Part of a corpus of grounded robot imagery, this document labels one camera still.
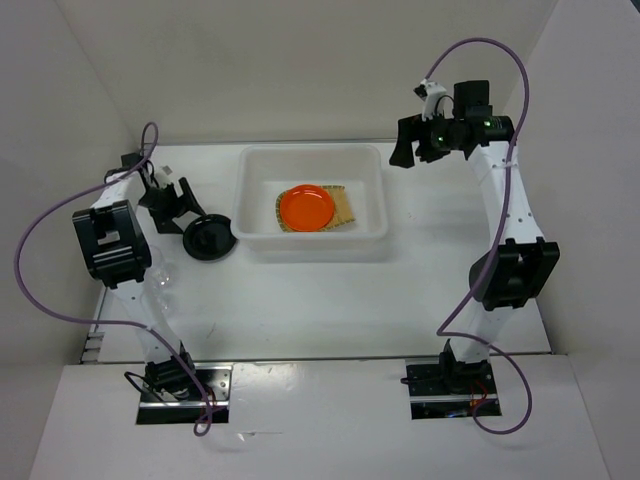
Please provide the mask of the orange plastic plate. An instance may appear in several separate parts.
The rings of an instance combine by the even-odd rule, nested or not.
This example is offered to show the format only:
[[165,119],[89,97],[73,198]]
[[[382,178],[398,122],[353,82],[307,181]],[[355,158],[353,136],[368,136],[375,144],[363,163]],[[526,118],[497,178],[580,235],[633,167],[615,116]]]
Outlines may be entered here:
[[285,228],[292,232],[317,232],[326,227],[335,213],[328,190],[305,184],[287,190],[280,199],[278,213]]

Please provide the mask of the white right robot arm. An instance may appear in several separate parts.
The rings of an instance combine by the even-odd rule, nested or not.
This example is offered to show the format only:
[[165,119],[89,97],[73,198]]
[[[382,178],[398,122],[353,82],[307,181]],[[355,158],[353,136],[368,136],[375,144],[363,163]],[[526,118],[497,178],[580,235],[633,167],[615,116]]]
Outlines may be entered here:
[[[453,152],[464,155],[481,191],[491,245],[469,269],[473,311],[469,326],[448,333],[434,380],[451,394],[467,393],[489,373],[489,354],[513,313],[537,297],[560,258],[556,242],[538,226],[521,178],[520,122],[494,114],[486,80],[457,83],[453,94],[433,80],[414,90],[421,113],[398,122],[389,163],[409,169]],[[452,114],[443,103],[452,100]]]

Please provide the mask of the black round plate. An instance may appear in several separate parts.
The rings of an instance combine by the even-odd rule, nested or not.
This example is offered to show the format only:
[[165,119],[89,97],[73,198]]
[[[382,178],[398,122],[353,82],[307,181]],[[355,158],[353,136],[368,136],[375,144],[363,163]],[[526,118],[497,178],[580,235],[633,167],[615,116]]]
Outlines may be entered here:
[[183,234],[186,253],[198,261],[213,262],[227,256],[236,246],[231,231],[231,219],[220,214],[208,214],[192,221]]

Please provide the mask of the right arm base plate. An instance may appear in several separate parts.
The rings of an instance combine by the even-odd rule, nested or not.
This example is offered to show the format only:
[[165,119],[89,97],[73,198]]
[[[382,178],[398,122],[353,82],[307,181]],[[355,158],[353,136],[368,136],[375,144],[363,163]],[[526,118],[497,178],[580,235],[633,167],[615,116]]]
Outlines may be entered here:
[[435,358],[410,359],[400,379],[409,395],[412,420],[501,416],[491,365],[484,361],[470,372],[446,372]]

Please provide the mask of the woven bamboo tray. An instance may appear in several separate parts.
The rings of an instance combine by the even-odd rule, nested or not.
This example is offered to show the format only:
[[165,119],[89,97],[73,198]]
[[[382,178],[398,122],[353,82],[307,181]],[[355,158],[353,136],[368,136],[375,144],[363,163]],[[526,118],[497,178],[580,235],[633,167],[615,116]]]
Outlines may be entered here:
[[[324,189],[328,190],[335,203],[335,213],[332,220],[326,227],[324,227],[322,230],[317,232],[334,230],[338,227],[353,223],[355,221],[355,216],[354,216],[352,207],[350,205],[345,186],[343,185],[317,185],[317,186],[323,187]],[[279,207],[280,199],[282,198],[282,195],[286,191],[282,192],[277,197],[276,203],[275,203],[275,215],[276,215],[276,219],[279,224],[279,227],[284,232],[303,233],[303,232],[292,232],[287,230],[280,219],[280,215],[278,213],[278,207]]]

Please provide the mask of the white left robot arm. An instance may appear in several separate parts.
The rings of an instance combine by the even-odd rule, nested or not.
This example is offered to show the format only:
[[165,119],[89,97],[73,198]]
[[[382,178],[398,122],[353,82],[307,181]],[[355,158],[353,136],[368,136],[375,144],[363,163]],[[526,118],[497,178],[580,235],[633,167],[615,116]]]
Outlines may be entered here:
[[154,173],[149,161],[127,175],[142,159],[138,152],[122,155],[122,166],[105,175],[107,187],[99,199],[90,208],[75,212],[72,223],[89,274],[113,293],[135,324],[148,391],[156,398],[168,394],[186,400],[198,390],[199,375],[167,323],[158,295],[145,280],[152,271],[153,257],[135,208],[150,209],[160,234],[181,234],[177,218],[187,213],[202,216],[205,211],[186,179],[179,180],[181,191],[177,192],[165,174]]

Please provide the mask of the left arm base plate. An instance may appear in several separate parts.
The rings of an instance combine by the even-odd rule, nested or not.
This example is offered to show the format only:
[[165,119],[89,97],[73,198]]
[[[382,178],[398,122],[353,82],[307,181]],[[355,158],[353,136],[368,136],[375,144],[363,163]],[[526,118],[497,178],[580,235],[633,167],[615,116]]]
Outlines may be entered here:
[[[232,373],[231,364],[196,364],[195,374],[211,404],[213,424],[229,420]],[[175,396],[152,387],[137,373],[126,372],[125,378],[139,394],[137,425],[193,424],[206,414],[203,395],[193,384]]]

